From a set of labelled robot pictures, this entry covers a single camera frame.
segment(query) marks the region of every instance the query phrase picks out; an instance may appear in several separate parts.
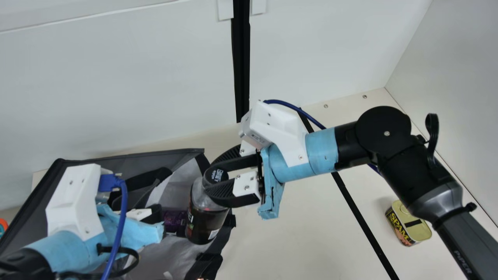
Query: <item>yellow can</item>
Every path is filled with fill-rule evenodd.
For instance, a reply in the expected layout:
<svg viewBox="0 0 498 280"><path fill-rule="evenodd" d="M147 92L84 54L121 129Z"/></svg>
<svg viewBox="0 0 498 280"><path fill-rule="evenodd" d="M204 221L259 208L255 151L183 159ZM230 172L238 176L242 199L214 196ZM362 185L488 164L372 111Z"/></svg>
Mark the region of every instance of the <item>yellow can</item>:
<svg viewBox="0 0 498 280"><path fill-rule="evenodd" d="M408 209L396 200L386 211L385 216L403 245L410 247L431 238L432 231L427 223L414 217Z"/></svg>

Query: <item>light blue tape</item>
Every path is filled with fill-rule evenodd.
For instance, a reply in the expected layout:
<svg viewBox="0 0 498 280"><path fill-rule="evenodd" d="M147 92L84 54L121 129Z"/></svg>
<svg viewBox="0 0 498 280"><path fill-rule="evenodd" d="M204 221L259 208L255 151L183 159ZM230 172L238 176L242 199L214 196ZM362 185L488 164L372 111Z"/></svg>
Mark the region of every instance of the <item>light blue tape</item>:
<svg viewBox="0 0 498 280"><path fill-rule="evenodd" d="M264 168L264 203L257 209L258 214L263 220L278 218L278 210L280 208L280 201L282 200L283 187L273 175L269 164L268 148L261 150L261 159Z"/></svg>
<svg viewBox="0 0 498 280"><path fill-rule="evenodd" d="M339 159L335 128L306 135L306 150L309 162L293 167L287 166L276 145L261 150L265 201L257 211L264 220L278 217L286 182L335 171Z"/></svg>
<svg viewBox="0 0 498 280"><path fill-rule="evenodd" d="M339 161L335 128L306 135L306 150L314 175L334 172Z"/></svg>
<svg viewBox="0 0 498 280"><path fill-rule="evenodd" d="M89 272L106 261L104 255L98 256L97 243L107 242L104 233L83 242L72 232L59 231L26 247L38 251L53 272Z"/></svg>
<svg viewBox="0 0 498 280"><path fill-rule="evenodd" d="M93 271L109 258L109 253L97 254L97 244L100 243L106 247L112 245L119 220L119 215L114 213L107 204L97 205L97 212L102 215L100 221L104 232L87 241L82 241L72 232L60 231L26 247L42 254L53 272L87 273ZM149 225L126 219L121 246L138 250L143 246L159 243L163 231L162 222ZM124 256L126 254L118 254L116 259Z"/></svg>
<svg viewBox="0 0 498 280"><path fill-rule="evenodd" d="M308 163L288 167L276 145L268 147L269 166L279 182L286 183L335 171L339 159L335 128L306 135Z"/></svg>

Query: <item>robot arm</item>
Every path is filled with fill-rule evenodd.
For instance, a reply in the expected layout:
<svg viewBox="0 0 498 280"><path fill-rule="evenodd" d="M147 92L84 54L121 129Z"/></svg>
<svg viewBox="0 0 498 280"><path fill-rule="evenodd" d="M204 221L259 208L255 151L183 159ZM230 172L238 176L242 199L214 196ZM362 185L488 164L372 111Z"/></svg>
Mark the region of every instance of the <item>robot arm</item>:
<svg viewBox="0 0 498 280"><path fill-rule="evenodd" d="M123 180L97 164L68 167L45 209L48 236L1 256L0 279L107 279L126 273L127 269L117 274L110 270L102 275L86 274L110 258L128 254L135 256L136 265L136 250L160 242L164 227L126 218L126 202L120 215L112 211L107 198L116 187L125 188L122 184Z"/></svg>
<svg viewBox="0 0 498 280"><path fill-rule="evenodd" d="M263 187L250 186L250 181L243 180L247 178L244 175L216 184L206 180L207 193L216 203L227 207L261 203L259 215L272 219L278 217L286 182L374 164L411 214L432 223L468 279L496 278L498 243L469 214L475 205L463 207L462 186L434 158L437 116L429 115L426 120L431 134L426 147L422 136L411 135L410 118L392 107L370 109L356 122L304 137L303 130L296 128L296 119L283 112L275 120L274 110L258 103L242 122L240 134L244 141L240 152L245 156L215 163L207 172L216 168L242 169L248 165L236 163L257 162L260 157ZM286 135L293 137L286 142ZM256 149L260 154L247 155Z"/></svg>

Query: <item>blue cable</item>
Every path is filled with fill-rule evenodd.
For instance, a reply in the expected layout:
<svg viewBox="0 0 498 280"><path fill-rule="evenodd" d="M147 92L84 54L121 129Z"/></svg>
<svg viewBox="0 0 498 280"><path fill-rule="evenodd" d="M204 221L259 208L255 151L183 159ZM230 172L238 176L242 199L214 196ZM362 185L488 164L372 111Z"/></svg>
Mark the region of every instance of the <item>blue cable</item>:
<svg viewBox="0 0 498 280"><path fill-rule="evenodd" d="M285 101L282 101L282 100L278 100L278 99L268 99L268 100L265 100L263 101L264 103L266 104L279 104L279 105L283 105L283 106L286 106L286 107L289 107L291 109L293 109L294 111L302 114L303 116L305 116L307 119L309 119L310 122L314 123L319 129L321 130L325 130L327 129L323 124L321 124L319 121L317 121L314 117L312 117L310 114L308 114L307 112L303 111L303 109L297 107L296 105L292 105L288 102L285 102ZM380 175L377 167L371 163L368 163L368 166L373 169L375 172L377 172L377 174Z"/></svg>
<svg viewBox="0 0 498 280"><path fill-rule="evenodd" d="M111 253L109 254L109 260L107 261L107 265L104 269L101 280L107 280L109 278L109 275L111 274L114 260L116 259L116 255L118 254L118 250L121 245L123 229L125 228L126 211L128 208L128 189L126 188L126 183L124 181L121 181L119 188L121 189L122 193L120 220L118 222L118 229L116 230L116 237L114 238L113 247L111 249Z"/></svg>

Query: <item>white table surface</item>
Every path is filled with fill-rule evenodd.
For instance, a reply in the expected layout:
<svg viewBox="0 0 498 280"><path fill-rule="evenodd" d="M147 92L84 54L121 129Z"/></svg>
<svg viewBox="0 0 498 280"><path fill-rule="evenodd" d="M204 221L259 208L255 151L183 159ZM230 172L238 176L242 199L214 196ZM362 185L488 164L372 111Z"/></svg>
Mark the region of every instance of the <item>white table surface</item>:
<svg viewBox="0 0 498 280"><path fill-rule="evenodd" d="M382 88L303 109L333 127L355 121L364 111L381 105L399 108ZM232 125L115 154L203 147L206 157L214 160L240 143L237 132L238 126ZM415 127L412 132L420 134ZM410 248L399 242L384 216L397 198L379 175L367 166L340 175L400 279L465 279L436 233ZM463 202L476 203L466 189ZM234 209L234 214L237 227L223 249L217 280L389 278L329 174L287 183L278 219L262 221L253 207ZM498 239L498 228L480 207L472 215Z"/></svg>

